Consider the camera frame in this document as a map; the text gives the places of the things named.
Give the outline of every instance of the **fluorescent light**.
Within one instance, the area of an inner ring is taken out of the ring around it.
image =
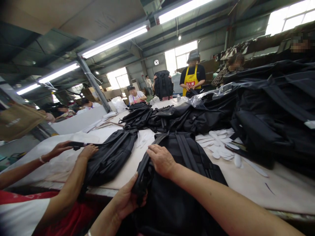
[[[147,32],[148,30],[147,30],[146,27],[147,26],[144,25],[144,26],[142,26],[142,27],[140,27],[138,29],[135,29],[134,31],[131,31],[128,34],[125,34],[125,35],[123,35],[121,37],[118,37],[118,38],[112,40],[112,41],[104,43],[101,46],[98,46],[98,47],[96,47],[96,48],[94,48],[94,49],[92,49],[90,51],[87,51],[87,52],[83,53],[82,56],[87,59],[87,58],[90,58],[90,57],[92,57],[92,56],[94,56],[96,54],[99,54],[100,52],[103,52],[103,51],[105,51],[105,50],[107,50],[109,48],[112,48],[112,47],[117,46],[117,45],[119,45],[119,44],[121,44],[123,42],[126,42],[126,41],[128,41],[130,39],[133,39],[133,38],[135,38],[135,37],[137,37],[137,36]]]
[[[211,2],[212,0],[192,0],[184,5],[181,5],[163,15],[160,15],[159,21],[160,24],[164,24],[165,22],[168,22],[169,20],[175,19],[176,17],[183,15],[193,9],[196,9],[208,2]]]
[[[33,89],[36,89],[36,88],[38,88],[38,87],[40,87],[39,84],[33,84],[33,85],[31,85],[31,86],[28,86],[28,87],[26,87],[26,88],[24,88],[24,89],[18,91],[17,94],[18,94],[18,95],[22,95],[22,94],[25,94],[25,93],[27,93],[27,92],[29,92],[29,91],[31,91],[31,90],[33,90]]]
[[[75,62],[74,64],[71,64],[71,65],[65,67],[64,69],[61,69],[61,70],[59,70],[59,71],[57,71],[57,72],[55,72],[55,73],[53,73],[51,75],[43,76],[43,78],[40,79],[39,82],[43,83],[43,84],[47,83],[47,82],[52,81],[53,79],[55,79],[55,78],[57,78],[59,76],[62,76],[62,75],[66,74],[66,73],[68,73],[70,71],[73,71],[73,70],[75,70],[75,69],[77,69],[79,67],[80,66],[77,64],[77,62]]]

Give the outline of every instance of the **window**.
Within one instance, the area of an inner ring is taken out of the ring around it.
[[[314,20],[315,1],[304,0],[271,13],[266,35],[274,35]]]
[[[186,67],[188,65],[187,61],[189,53],[192,50],[197,49],[197,46],[197,41],[193,41],[191,43],[166,51],[165,59],[167,70],[171,73],[175,73],[176,69]]]
[[[111,84],[112,89],[124,88],[130,85],[126,67],[109,72],[107,74],[107,78]]]
[[[52,101],[53,101],[53,103],[57,103],[57,102],[59,102],[59,99],[58,98],[56,98],[56,95],[52,95]]]

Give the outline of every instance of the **ceiling light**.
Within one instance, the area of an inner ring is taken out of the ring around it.
[[[157,20],[157,22],[159,22],[160,24],[164,24],[165,22],[168,22],[172,19],[175,19],[176,17],[183,15],[193,9],[196,9],[208,2],[211,2],[212,0],[192,0],[184,5],[181,5],[167,13],[164,13],[160,16],[155,16],[155,18]]]
[[[18,94],[18,95],[22,95],[22,94],[25,94],[25,93],[27,93],[27,92],[29,92],[29,91],[31,91],[31,90],[33,90],[33,89],[36,89],[36,88],[38,88],[38,87],[40,87],[39,84],[33,84],[33,85],[31,85],[31,86],[28,86],[28,87],[26,87],[26,88],[24,88],[24,89],[18,91],[17,94]]]
[[[140,26],[137,25],[133,28],[128,29],[128,30],[131,30],[131,32],[129,32],[127,34],[123,34],[123,32],[122,32],[122,33],[120,33],[120,35],[123,34],[122,36],[119,36],[119,34],[118,34],[118,35],[115,35],[113,37],[110,37],[107,40],[104,40],[103,42],[97,44],[95,46],[95,48],[93,48],[91,50],[85,50],[82,53],[79,53],[79,55],[81,55],[85,59],[90,58],[96,54],[99,54],[100,52],[103,52],[109,48],[115,47],[115,46],[117,46],[123,42],[126,42],[130,39],[133,39],[133,38],[147,32],[148,31],[147,26],[149,26],[149,25],[150,25],[150,21],[147,20],[146,22],[141,23]]]
[[[67,65],[65,67],[63,67],[63,69],[58,70],[57,72],[52,72],[49,75],[43,76],[41,77],[41,79],[39,80],[40,83],[47,83],[49,81],[52,81],[55,78],[58,78],[59,76],[62,76],[72,70],[75,70],[77,68],[79,68],[80,66],[78,65],[77,62],[72,62],[70,63],[70,65]]]

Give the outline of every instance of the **black t-shirt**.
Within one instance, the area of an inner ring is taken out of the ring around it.
[[[181,73],[180,83],[179,84],[184,84],[187,68],[188,67],[186,67],[183,70],[183,72]],[[195,73],[195,67],[189,67],[188,75],[191,75],[191,74],[194,74],[194,73]],[[206,80],[206,71],[204,70],[204,67],[202,65],[198,65],[198,67],[197,67],[197,80],[198,81]]]

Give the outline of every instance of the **white t-shirt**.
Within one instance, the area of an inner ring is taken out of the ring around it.
[[[137,96],[135,96],[135,97],[133,95],[129,95],[130,104],[131,103],[134,103],[134,104],[137,103],[137,100],[143,96],[144,96],[144,94],[141,91],[137,91]]]
[[[50,198],[0,205],[1,230],[10,236],[32,236]]]

